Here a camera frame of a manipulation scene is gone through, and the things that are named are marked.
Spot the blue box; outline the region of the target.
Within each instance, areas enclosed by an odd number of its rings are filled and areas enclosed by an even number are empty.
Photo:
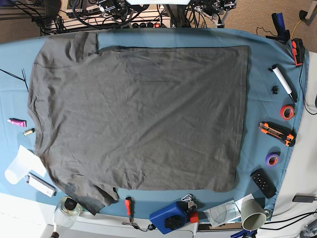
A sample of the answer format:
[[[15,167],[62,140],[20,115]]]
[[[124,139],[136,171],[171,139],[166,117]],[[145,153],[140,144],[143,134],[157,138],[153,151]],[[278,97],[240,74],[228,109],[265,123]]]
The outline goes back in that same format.
[[[187,215],[188,203],[177,201],[156,212],[149,220],[163,234],[170,233],[184,227],[189,222]]]

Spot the orange black clamp tool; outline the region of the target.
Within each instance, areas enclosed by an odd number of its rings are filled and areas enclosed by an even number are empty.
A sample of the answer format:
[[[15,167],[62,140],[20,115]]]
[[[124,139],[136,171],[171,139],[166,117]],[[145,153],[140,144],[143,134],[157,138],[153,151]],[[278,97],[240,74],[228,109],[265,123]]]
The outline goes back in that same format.
[[[292,54],[294,58],[295,66],[300,66],[304,62],[305,47],[302,39],[292,39]]]

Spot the red handled screwdriver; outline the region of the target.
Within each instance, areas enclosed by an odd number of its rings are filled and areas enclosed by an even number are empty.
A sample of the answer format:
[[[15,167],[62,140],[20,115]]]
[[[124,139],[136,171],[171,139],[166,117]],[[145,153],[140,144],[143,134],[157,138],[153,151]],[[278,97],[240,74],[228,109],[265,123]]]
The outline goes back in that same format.
[[[133,200],[131,196],[127,196],[125,198],[125,207],[126,207],[126,213],[129,218],[129,222],[133,223],[134,222],[134,208],[133,208]]]

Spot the white marker pen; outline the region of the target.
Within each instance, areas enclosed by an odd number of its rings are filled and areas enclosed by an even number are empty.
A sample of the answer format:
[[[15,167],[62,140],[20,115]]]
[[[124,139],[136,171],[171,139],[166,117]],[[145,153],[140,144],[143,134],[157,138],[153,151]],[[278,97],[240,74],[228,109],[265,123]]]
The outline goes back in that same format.
[[[271,67],[271,71],[275,74],[275,76],[278,78],[279,82],[281,83],[281,85],[283,86],[283,88],[285,89],[286,93],[289,95],[289,97],[291,98],[292,102],[295,104],[297,103],[297,101],[293,98],[292,95],[292,89],[290,88],[289,84],[287,83],[285,77],[283,76],[282,72],[280,71],[279,67],[274,64]]]

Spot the black remote control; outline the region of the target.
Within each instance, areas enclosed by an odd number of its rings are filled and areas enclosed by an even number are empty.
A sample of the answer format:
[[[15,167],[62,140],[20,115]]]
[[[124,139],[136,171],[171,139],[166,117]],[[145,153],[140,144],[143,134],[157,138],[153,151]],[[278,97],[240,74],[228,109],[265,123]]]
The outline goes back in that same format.
[[[250,177],[267,199],[271,199],[275,196],[277,189],[264,169],[253,171]]]

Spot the white paper sheet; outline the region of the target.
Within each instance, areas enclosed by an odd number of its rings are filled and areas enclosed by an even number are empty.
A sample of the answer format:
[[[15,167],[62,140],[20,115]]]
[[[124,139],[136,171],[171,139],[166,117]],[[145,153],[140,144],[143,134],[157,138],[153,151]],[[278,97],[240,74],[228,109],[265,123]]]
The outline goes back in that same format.
[[[30,171],[34,171],[42,177],[44,177],[47,172],[41,159],[20,145],[16,157],[4,172],[5,178],[9,183],[17,184]]]

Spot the small black plastic clip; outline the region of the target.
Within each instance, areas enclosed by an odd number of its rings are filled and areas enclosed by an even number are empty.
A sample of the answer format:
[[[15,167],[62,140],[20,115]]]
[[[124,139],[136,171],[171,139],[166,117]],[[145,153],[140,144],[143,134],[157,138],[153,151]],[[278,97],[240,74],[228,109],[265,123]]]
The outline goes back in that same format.
[[[279,93],[279,87],[277,85],[273,86],[271,92],[273,95],[277,95]]]

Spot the white rectangular device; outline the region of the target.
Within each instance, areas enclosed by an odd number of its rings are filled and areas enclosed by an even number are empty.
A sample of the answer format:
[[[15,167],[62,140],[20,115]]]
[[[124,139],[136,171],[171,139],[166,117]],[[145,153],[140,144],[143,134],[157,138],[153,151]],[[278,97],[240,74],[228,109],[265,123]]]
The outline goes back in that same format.
[[[53,197],[56,195],[56,188],[53,185],[47,183],[32,173],[28,173],[25,176],[25,180],[30,186],[48,197]]]

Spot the grey paper cup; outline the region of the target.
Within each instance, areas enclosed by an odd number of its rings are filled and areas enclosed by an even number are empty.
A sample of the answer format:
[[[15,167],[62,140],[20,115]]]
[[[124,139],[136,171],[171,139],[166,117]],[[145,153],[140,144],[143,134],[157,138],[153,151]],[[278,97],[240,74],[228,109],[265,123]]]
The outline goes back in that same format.
[[[242,203],[241,220],[243,229],[254,231],[265,224],[266,214],[256,200],[250,199]]]

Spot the blue table cloth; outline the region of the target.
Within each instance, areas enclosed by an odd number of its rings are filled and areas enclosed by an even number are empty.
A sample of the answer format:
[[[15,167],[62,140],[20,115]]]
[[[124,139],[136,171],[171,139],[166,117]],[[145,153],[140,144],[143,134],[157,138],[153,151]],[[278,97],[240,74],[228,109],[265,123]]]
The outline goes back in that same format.
[[[38,37],[23,41],[4,43],[0,46],[0,68],[19,77],[21,70],[31,73],[36,55],[46,38]],[[305,112],[304,102],[311,107],[315,105],[316,90],[313,89],[315,77],[309,77],[313,68],[311,53],[306,53],[303,67],[296,67],[291,55],[290,45],[283,45],[274,40],[265,39],[244,31],[231,29],[125,29],[103,31],[98,33],[100,49],[106,47],[227,47],[246,45],[249,47],[249,75],[245,135],[237,167],[235,188],[227,193],[214,193],[208,190],[194,191],[194,195],[206,209],[231,199],[240,199],[252,193],[268,209],[277,209],[277,197],[266,200],[250,179],[250,173],[258,167],[265,166],[265,156],[269,151],[280,151],[277,166],[266,168],[266,172],[276,188],[286,184],[285,174],[290,171],[289,161],[294,158],[293,148],[282,145],[278,140],[263,134],[259,130],[261,121],[269,121],[298,132],[304,124],[301,120]],[[276,64],[292,89],[293,103],[278,78],[271,71]],[[271,88],[277,85],[279,93],[273,95]],[[14,126],[7,120],[22,119],[27,126],[34,126],[27,113],[28,93],[24,82],[0,72],[0,171],[5,172],[15,158],[20,145],[32,149],[35,136],[24,136],[24,128]],[[284,120],[280,109],[292,105],[295,116]]]

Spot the blue black clamp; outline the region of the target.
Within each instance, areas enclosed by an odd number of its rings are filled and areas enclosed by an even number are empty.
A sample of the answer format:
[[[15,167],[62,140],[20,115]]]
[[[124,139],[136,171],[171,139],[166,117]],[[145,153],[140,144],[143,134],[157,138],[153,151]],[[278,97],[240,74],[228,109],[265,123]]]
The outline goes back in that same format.
[[[271,15],[274,27],[276,29],[276,36],[266,36],[268,39],[276,40],[284,45],[290,40],[290,31],[286,30],[282,13],[273,13]]]

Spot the orange black utility knife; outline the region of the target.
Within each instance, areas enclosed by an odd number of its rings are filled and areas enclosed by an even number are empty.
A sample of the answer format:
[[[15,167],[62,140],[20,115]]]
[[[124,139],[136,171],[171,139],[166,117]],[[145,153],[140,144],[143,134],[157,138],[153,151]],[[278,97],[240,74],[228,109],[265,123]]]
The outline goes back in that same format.
[[[271,122],[260,122],[259,129],[262,133],[278,139],[284,145],[293,147],[296,142],[295,134],[288,128],[281,127]]]

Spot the black power strip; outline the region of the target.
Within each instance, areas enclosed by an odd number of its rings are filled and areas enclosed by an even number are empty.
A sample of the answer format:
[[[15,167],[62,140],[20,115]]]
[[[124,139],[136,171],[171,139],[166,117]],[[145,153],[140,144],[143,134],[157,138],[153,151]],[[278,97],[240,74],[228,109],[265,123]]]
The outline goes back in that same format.
[[[134,22],[129,23],[122,28],[161,28],[160,23],[152,23],[152,22]]]

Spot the silver carabiner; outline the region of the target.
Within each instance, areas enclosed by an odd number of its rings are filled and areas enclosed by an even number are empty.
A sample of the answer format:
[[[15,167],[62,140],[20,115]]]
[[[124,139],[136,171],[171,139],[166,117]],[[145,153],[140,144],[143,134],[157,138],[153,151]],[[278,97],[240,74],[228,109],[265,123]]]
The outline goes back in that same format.
[[[192,194],[186,194],[184,197],[181,198],[181,201],[183,201],[183,202],[191,202],[191,201],[193,201],[193,195]]]

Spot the black power adapter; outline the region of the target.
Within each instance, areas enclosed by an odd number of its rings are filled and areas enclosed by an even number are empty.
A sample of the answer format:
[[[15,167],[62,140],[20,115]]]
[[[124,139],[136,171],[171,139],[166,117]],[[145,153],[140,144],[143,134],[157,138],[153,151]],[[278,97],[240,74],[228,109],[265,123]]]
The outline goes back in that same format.
[[[292,199],[292,202],[297,203],[313,203],[316,199],[315,194],[297,193]]]

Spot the purple tape roll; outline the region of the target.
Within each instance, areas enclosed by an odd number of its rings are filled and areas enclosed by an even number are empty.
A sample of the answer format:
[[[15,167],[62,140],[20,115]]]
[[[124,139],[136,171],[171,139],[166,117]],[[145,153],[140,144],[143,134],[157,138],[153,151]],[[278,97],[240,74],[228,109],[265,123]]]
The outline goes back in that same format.
[[[279,163],[280,152],[270,152],[265,157],[265,163],[268,167],[275,167]]]

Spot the small red cube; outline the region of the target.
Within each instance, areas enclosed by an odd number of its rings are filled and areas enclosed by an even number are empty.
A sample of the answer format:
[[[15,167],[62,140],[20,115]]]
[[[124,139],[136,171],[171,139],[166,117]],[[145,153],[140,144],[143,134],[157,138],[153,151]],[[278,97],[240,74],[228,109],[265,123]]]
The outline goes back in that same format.
[[[198,212],[192,212],[189,215],[189,219],[190,219],[190,223],[198,223],[199,222],[199,216],[198,216]]]

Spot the pink tube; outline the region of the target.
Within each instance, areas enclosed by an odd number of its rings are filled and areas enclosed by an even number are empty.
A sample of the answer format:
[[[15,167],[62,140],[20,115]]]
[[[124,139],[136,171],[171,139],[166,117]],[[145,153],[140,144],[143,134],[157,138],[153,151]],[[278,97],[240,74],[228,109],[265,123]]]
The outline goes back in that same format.
[[[27,122],[25,120],[10,118],[7,121],[13,125],[16,125],[16,126],[20,126],[20,127],[27,126]]]

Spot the printed paper sheet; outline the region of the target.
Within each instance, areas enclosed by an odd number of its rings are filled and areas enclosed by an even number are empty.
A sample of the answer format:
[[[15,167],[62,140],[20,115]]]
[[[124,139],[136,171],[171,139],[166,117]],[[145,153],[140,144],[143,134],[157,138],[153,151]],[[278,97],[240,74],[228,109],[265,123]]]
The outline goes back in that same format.
[[[203,213],[207,217],[209,224],[213,228],[216,228],[241,218],[242,203],[251,199],[254,199],[254,196],[250,193],[237,201],[230,200],[209,208],[203,211]]]

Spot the red tape roll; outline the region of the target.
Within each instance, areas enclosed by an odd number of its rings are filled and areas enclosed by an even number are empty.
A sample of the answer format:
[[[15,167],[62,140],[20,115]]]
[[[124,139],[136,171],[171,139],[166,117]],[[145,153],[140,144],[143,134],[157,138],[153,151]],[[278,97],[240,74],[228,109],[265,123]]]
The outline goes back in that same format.
[[[280,115],[284,120],[290,120],[295,116],[295,111],[292,105],[285,105],[280,109]]]

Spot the dark grey T-shirt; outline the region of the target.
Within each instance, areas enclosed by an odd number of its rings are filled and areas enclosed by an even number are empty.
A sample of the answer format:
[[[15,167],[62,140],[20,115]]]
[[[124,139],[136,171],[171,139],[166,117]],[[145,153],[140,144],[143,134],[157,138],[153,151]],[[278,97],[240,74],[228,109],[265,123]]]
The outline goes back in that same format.
[[[98,49],[47,38],[28,113],[52,182],[92,214],[128,190],[234,188],[249,48]]]

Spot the clear glass jar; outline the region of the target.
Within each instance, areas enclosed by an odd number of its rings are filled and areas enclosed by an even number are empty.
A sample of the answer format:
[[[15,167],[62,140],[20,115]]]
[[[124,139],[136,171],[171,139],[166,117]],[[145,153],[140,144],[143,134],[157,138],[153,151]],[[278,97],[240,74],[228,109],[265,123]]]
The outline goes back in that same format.
[[[63,197],[57,204],[53,215],[54,231],[71,228],[82,212],[82,206],[72,198]]]

